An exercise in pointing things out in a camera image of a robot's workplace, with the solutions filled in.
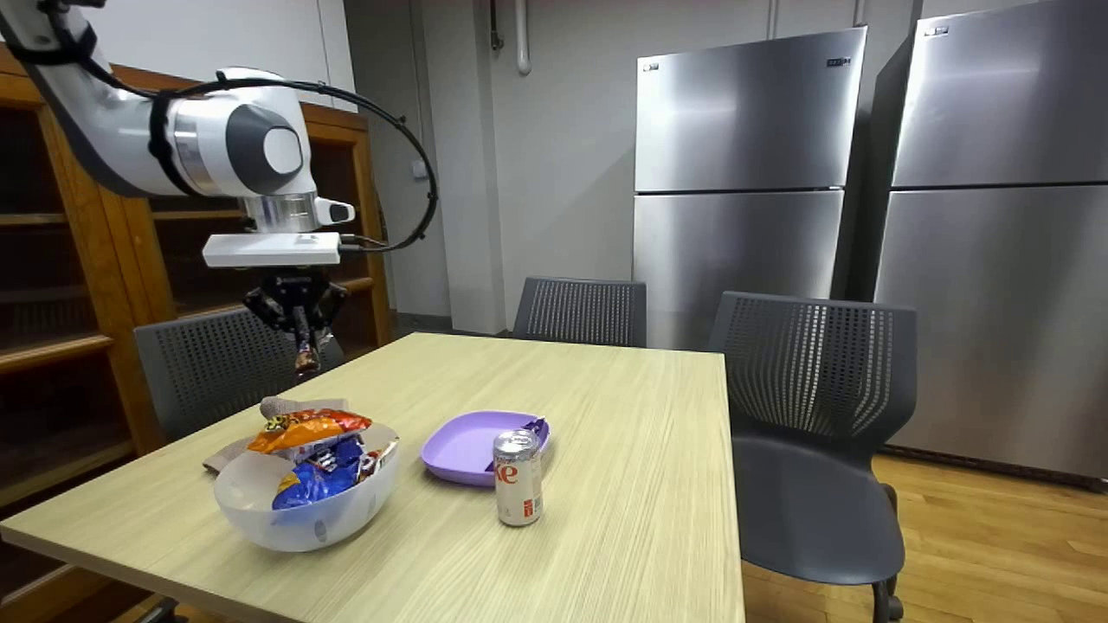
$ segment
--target chair leg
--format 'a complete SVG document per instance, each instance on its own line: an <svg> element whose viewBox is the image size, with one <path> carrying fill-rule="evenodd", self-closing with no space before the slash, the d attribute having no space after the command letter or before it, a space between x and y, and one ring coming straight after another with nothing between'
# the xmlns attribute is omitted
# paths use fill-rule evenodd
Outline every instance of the chair leg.
<svg viewBox="0 0 1108 623"><path fill-rule="evenodd" d="M897 597L897 574L874 584L874 623L904 619L904 602Z"/></svg>

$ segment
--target purple plate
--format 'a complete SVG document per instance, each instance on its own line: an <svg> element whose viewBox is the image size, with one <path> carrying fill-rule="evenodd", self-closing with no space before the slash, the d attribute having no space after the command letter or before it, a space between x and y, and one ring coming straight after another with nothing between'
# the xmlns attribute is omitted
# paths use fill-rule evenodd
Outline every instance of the purple plate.
<svg viewBox="0 0 1108 623"><path fill-rule="evenodd" d="M491 486L491 439L501 429L533 429L542 437L542 454L547 449L547 418L525 411L469 411L452 418L424 441L424 463L442 482Z"/></svg>

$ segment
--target white wall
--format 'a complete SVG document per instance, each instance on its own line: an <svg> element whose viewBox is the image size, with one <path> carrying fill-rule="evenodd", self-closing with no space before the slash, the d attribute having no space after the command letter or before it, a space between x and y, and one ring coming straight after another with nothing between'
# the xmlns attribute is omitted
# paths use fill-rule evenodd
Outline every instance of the white wall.
<svg viewBox="0 0 1108 623"><path fill-rule="evenodd" d="M356 91L385 109L402 115L410 129L433 146L424 18L411 0L350 0L350 50L356 62ZM411 230L424 214L426 178L411 176L415 152L393 129L370 121L373 178L393 236ZM447 316L447 250L442 218L424 243L385 256L388 298L402 316Z"/></svg>
<svg viewBox="0 0 1108 623"><path fill-rule="evenodd" d="M865 11L865 0L779 0L768 4L768 34L792 36L812 31L853 27L857 15Z"/></svg>
<svg viewBox="0 0 1108 623"><path fill-rule="evenodd" d="M88 15L123 66L191 78L245 66L352 86L342 0L108 0Z"/></svg>
<svg viewBox="0 0 1108 623"><path fill-rule="evenodd" d="M430 41L426 91L442 183L452 323L465 333L506 328L494 109L483 6L484 0L424 4L424 31Z"/></svg>

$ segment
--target gray chair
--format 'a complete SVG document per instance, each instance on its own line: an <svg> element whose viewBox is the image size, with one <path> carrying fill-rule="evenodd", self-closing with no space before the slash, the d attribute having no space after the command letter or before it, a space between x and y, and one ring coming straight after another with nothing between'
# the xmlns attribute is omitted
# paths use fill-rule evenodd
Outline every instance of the gray chair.
<svg viewBox="0 0 1108 623"><path fill-rule="evenodd" d="M134 347L166 439L297 385L292 338L245 308L138 324ZM328 338L320 360L342 362L340 342Z"/></svg>
<svg viewBox="0 0 1108 623"><path fill-rule="evenodd" d="M645 347L649 282L531 275L523 282L514 334Z"/></svg>
<svg viewBox="0 0 1108 623"><path fill-rule="evenodd" d="M746 561L823 584L874 584L874 619L901 619L897 496L874 454L912 418L913 310L719 298Z"/></svg>

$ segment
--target chair backrest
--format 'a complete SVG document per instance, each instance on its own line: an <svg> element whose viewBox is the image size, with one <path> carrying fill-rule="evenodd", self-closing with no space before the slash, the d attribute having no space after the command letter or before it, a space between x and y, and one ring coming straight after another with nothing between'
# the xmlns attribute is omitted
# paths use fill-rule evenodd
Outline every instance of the chair backrest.
<svg viewBox="0 0 1108 623"><path fill-rule="evenodd" d="M877 449L913 411L913 310L726 289L715 348L730 411L832 445Z"/></svg>
<svg viewBox="0 0 1108 623"><path fill-rule="evenodd" d="M134 347L166 439L297 385L292 338L245 308L138 324ZM340 342L328 338L320 360L342 362Z"/></svg>
<svg viewBox="0 0 1108 623"><path fill-rule="evenodd" d="M523 282L514 334L645 347L649 282L531 275Z"/></svg>

